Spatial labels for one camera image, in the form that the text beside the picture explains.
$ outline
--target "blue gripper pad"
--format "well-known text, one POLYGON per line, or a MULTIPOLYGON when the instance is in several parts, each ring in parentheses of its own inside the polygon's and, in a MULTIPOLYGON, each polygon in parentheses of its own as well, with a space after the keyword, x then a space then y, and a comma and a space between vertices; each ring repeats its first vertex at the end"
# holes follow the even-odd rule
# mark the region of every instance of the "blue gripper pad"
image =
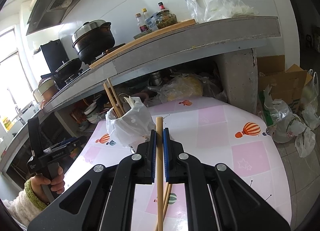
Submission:
POLYGON ((151 176, 152 176, 152 182, 155 182, 155 177, 156 177, 156 132, 154 133, 154 138, 153 138, 153 148, 152 148, 152 165, 151 165, 151 176))
POLYGON ((165 181, 169 182, 169 158, 168 158, 168 140, 166 130, 163 130, 163 155, 164 155, 164 174, 165 181))

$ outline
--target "jar of pickles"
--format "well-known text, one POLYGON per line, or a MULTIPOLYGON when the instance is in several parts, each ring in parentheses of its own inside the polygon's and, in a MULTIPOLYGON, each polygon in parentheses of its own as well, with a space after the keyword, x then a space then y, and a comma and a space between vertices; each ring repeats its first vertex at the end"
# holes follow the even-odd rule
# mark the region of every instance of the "jar of pickles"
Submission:
POLYGON ((163 28, 168 27, 170 25, 177 24, 178 20, 177 20, 177 17, 175 16, 175 14, 170 13, 169 10, 164 10, 164 11, 157 13, 155 23, 156 23, 158 29, 163 29, 163 28))

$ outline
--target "silver screw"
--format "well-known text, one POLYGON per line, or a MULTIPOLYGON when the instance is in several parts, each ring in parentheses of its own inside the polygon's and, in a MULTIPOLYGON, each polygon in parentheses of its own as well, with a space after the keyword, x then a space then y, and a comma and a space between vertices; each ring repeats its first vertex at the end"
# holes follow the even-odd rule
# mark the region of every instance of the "silver screw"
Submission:
POLYGON ((101 171, 103 171, 103 165, 98 164, 98 165, 96 165, 96 166, 93 167, 93 170, 94 170, 95 172, 101 172, 101 171))
POLYGON ((140 154, 133 154, 131 156, 131 159, 133 159, 134 161, 138 161, 141 159, 141 155, 140 154))
POLYGON ((219 171, 225 171, 225 170, 227 169, 227 166, 226 166, 225 164, 223 164, 223 163, 219 163, 219 164, 217 165, 217 169, 218 169, 219 171))
POLYGON ((179 154, 179 158, 182 159, 182 160, 186 160, 186 159, 189 158, 189 155, 185 154, 185 153, 182 153, 182 154, 179 154))

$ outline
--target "pink and white tablecloth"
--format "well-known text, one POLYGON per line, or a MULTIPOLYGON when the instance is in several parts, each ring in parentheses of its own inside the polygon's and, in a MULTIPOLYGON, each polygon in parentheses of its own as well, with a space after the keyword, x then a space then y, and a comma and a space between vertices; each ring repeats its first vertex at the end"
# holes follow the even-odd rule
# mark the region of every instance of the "pink and white tablecloth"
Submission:
MULTIPOLYGON (((149 108, 155 121, 164 117, 172 140, 202 163, 223 162, 262 198, 291 222, 287 176, 277 148, 259 117, 209 97, 190 97, 149 108)), ((110 140, 105 120, 100 121, 89 142, 65 177, 67 189, 96 164, 118 164, 130 149, 110 140)), ((149 231, 157 220, 156 185, 137 185, 132 231, 149 231)), ((188 230, 183 184, 172 187, 164 230, 188 230)))

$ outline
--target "wooden board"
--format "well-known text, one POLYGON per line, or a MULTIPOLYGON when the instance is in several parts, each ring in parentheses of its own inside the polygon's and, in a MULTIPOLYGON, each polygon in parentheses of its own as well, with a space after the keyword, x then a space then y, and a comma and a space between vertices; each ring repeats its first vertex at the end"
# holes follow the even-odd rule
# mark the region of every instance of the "wooden board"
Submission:
POLYGON ((174 24, 174 25, 171 25, 171 26, 168 26, 168 27, 165 27, 163 29, 160 29, 160 30, 157 30, 155 32, 152 32, 152 33, 149 33, 147 35, 144 35, 136 40, 133 40, 131 42, 129 42, 128 44, 126 45, 123 45, 122 47, 114 50, 113 52, 105 55, 104 57, 100 58, 99 60, 97 60, 96 62, 94 62, 93 64, 90 65, 90 68, 94 68, 98 65, 100 65, 101 63, 111 59, 112 57, 116 56, 117 54, 135 46, 135 45, 138 45, 146 40, 150 40, 154 37, 157 37, 159 35, 162 35, 162 34, 165 34, 167 32, 172 32, 172 31, 175 31, 177 29, 181 29, 181 28, 184 28, 184 27, 187 27, 187 26, 190 26, 190 25, 194 25, 196 24, 196 21, 194 19, 192 20, 188 20, 188 21, 185 21, 185 22, 182 22, 182 23, 177 23, 177 24, 174 24))

